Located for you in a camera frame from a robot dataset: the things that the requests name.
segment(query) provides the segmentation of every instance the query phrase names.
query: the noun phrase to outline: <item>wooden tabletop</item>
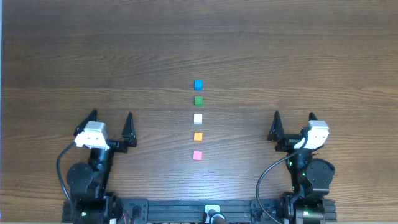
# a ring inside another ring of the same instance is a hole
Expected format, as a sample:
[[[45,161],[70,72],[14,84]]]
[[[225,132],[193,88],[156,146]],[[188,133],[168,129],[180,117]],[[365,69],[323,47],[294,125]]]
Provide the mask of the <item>wooden tabletop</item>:
[[[108,185],[120,197],[253,199],[260,174],[285,156],[266,141],[275,110],[292,134],[312,111],[330,127],[317,157],[336,167],[327,198],[339,221],[398,219],[397,1],[6,0],[3,9],[3,221],[60,221],[55,161],[93,108],[113,139],[134,115],[138,146],[116,155]],[[68,152],[64,177],[88,154]],[[261,198],[290,189],[280,165]]]

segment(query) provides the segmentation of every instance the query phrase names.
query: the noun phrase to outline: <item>wood grain surface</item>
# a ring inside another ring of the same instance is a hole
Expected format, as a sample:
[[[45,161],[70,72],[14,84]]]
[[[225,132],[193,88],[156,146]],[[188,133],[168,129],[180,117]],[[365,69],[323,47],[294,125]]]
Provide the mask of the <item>wood grain surface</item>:
[[[116,139],[134,114],[138,146],[115,157],[109,181],[121,197],[252,199],[285,156],[266,141],[274,111],[289,133],[313,111],[330,126],[317,157],[336,167],[327,197],[339,221],[398,220],[397,1],[5,0],[3,9],[3,221],[60,221],[55,161],[93,108]],[[68,152],[64,176],[88,153]],[[278,166],[261,197],[290,188]]]

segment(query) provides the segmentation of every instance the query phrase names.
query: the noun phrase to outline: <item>cube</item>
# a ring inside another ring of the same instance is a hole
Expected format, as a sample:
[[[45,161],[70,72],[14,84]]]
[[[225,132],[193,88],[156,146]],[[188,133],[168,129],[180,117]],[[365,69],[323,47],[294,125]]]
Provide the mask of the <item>cube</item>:
[[[194,124],[201,124],[202,123],[202,114],[194,114],[193,115],[193,123]]]
[[[203,133],[194,133],[193,134],[193,141],[202,142],[203,141]]]
[[[195,96],[195,106],[203,106],[203,96]]]
[[[201,151],[194,151],[193,152],[193,160],[201,161],[203,153]]]
[[[193,84],[193,88],[195,90],[202,91],[203,90],[203,80],[195,80],[195,82]]]

